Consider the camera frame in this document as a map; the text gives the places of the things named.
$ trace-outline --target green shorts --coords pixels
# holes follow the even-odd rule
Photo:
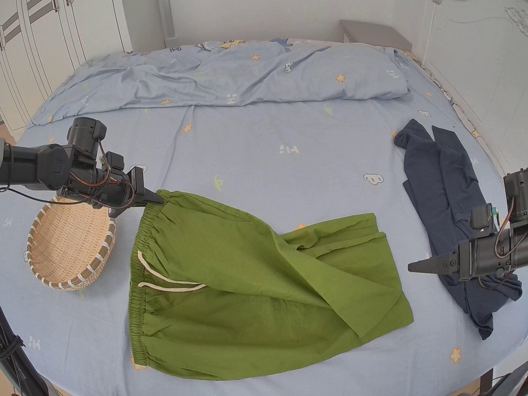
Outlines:
[[[413,322],[373,214],[278,235],[207,198],[158,191],[130,261],[134,362],[237,380],[331,358]]]

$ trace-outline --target nightstand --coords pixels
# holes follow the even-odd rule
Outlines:
[[[366,43],[411,51],[412,44],[390,26],[369,22],[340,21],[344,43]]]

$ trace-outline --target dark blue pants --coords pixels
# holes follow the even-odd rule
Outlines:
[[[394,138],[406,149],[403,162],[407,181],[403,184],[429,235],[433,257],[448,254],[469,239],[471,209],[486,204],[479,181],[465,148],[451,130],[433,126],[434,139],[416,120],[411,120]],[[439,275],[457,304],[478,327],[483,340],[493,331],[493,313],[509,299],[521,297],[517,275],[496,289],[486,289],[475,278],[458,281],[458,274]],[[502,278],[490,274],[481,278],[486,287]]]

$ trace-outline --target bed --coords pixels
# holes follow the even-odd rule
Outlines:
[[[44,103],[19,145],[64,144],[71,115],[82,114],[105,123],[105,150],[122,154],[126,168],[142,166],[148,188],[203,195],[256,215],[278,233],[373,212],[387,235],[414,322],[319,364],[260,378],[198,381],[138,367],[131,360],[127,308],[129,257],[142,210],[132,208],[118,218],[115,248],[93,285],[81,292],[59,292],[35,280],[24,262],[25,238],[42,204],[4,195],[0,299],[38,372],[79,396],[441,396],[497,365],[528,334],[528,299],[502,307],[494,315],[492,336],[482,341],[436,276],[407,272],[407,264],[426,258],[430,247],[402,186],[404,152],[393,144],[391,133],[411,118],[430,133],[432,125],[455,131],[486,200],[505,213],[502,174],[525,166],[528,149],[523,138],[528,127],[528,25],[523,8],[528,8],[528,0],[425,0],[413,52],[426,70],[398,49],[369,48],[389,63],[380,62],[377,69],[394,83],[362,90],[361,99],[319,87],[319,76],[330,75],[325,66],[344,65],[354,44],[294,38],[208,42],[151,54],[112,55],[105,63],[118,64],[119,69],[109,69],[100,81],[94,78],[101,65],[78,70]],[[331,53],[328,64],[314,71],[304,65],[299,77],[320,94],[281,94],[285,75],[295,74],[317,53]],[[204,103],[195,89],[170,95],[164,82],[134,76],[138,66],[156,65],[169,76],[180,69],[190,81],[186,83],[199,83],[211,72],[218,75],[208,64],[214,55],[228,61],[225,75],[213,77],[222,85],[214,101]],[[186,57],[198,63],[178,68]],[[260,58],[276,63],[266,76],[275,75],[265,96],[259,94],[262,81],[251,92],[228,90],[237,83],[234,73],[254,69],[251,63]],[[333,81],[346,77],[334,73]],[[111,78],[128,84],[130,94],[112,99],[105,90]],[[394,85],[402,80],[407,90]],[[142,94],[145,89],[148,95]],[[297,91],[313,95],[309,87]],[[47,198],[52,193],[37,195]],[[528,269],[518,276],[526,281]],[[457,362],[451,357],[454,348],[460,349]]]

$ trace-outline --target white wardrobe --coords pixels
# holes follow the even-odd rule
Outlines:
[[[158,0],[0,0],[0,116],[18,140],[83,62],[164,48]]]

